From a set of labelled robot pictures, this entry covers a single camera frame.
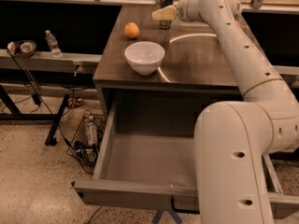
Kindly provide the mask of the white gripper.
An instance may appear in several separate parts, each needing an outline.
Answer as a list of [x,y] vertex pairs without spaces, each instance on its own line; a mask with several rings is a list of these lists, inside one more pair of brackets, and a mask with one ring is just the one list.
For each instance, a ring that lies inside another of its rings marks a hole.
[[181,21],[196,22],[201,21],[200,0],[180,0],[177,8],[173,5],[160,8],[151,14],[155,21],[173,21],[178,17]]

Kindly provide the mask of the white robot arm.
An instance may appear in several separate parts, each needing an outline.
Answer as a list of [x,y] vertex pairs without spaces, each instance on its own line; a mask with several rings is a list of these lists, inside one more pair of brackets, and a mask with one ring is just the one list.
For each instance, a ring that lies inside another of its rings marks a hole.
[[237,0],[180,0],[156,21],[202,21],[216,34],[240,102],[209,105],[194,128],[201,224],[274,224],[262,156],[298,138],[299,103],[281,75],[241,29]]

